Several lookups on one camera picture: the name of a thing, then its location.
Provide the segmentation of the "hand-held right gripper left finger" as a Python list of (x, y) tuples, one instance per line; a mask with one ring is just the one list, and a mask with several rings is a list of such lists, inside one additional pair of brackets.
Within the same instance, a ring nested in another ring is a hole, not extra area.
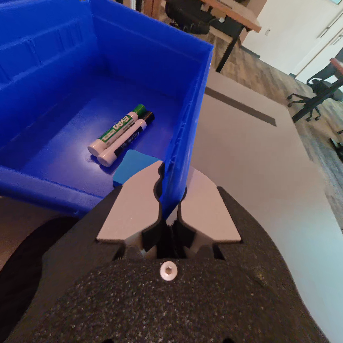
[(160, 200), (164, 169), (165, 164), (158, 160), (122, 185), (97, 235), (98, 242), (157, 252), (164, 226)]

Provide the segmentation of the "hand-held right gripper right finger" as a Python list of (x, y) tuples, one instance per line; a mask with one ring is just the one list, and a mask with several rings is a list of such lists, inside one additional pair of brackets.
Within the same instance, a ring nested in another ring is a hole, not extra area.
[(216, 184), (195, 168), (189, 169), (178, 204), (176, 233), (184, 252), (242, 240)]

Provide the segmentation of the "blue whiteboard eraser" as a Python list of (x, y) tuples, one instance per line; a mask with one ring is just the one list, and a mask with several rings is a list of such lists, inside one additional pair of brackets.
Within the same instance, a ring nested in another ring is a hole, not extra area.
[(122, 186), (133, 175), (157, 161), (160, 161), (160, 159), (136, 150), (127, 150), (122, 162), (113, 174), (113, 187)]

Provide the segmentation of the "black whiteboard marker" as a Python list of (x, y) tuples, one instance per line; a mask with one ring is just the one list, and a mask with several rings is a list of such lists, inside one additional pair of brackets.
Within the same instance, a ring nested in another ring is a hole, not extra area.
[(139, 119), (133, 126), (131, 126), (125, 133), (123, 133), (113, 144), (110, 145), (98, 157), (98, 162), (110, 167), (118, 156), (127, 148), (131, 142), (138, 137), (147, 127), (147, 122), (144, 119)]

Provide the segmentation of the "green whiteboard marker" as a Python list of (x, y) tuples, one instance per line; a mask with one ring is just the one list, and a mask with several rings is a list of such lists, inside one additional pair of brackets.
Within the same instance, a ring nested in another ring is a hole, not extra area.
[(122, 134), (124, 134), (139, 118), (135, 111), (129, 112), (126, 116), (115, 123), (98, 139), (88, 146), (88, 151), (95, 157), (99, 156), (110, 147)]

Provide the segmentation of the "blue plastic bin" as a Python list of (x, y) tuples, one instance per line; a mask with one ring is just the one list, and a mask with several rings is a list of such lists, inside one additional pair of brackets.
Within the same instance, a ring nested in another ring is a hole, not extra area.
[(113, 190), (88, 145), (142, 104), (129, 149), (165, 163), (182, 199), (213, 46), (114, 1), (1, 1), (1, 196), (83, 217)]

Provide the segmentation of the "wooden office desk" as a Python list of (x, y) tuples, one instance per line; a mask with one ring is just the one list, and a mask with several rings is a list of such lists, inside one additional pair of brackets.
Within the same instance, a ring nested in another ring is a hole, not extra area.
[(233, 35), (228, 35), (232, 40), (216, 68), (216, 72), (220, 73), (232, 53), (234, 46), (240, 41), (240, 35), (243, 29), (245, 28), (247, 32), (254, 31), (259, 33), (262, 27), (256, 15), (250, 9), (236, 1), (202, 0), (201, 2), (208, 5), (208, 13), (211, 13), (213, 9), (217, 9), (225, 14), (225, 18), (230, 18), (234, 22), (234, 27), (236, 27), (233, 29)]

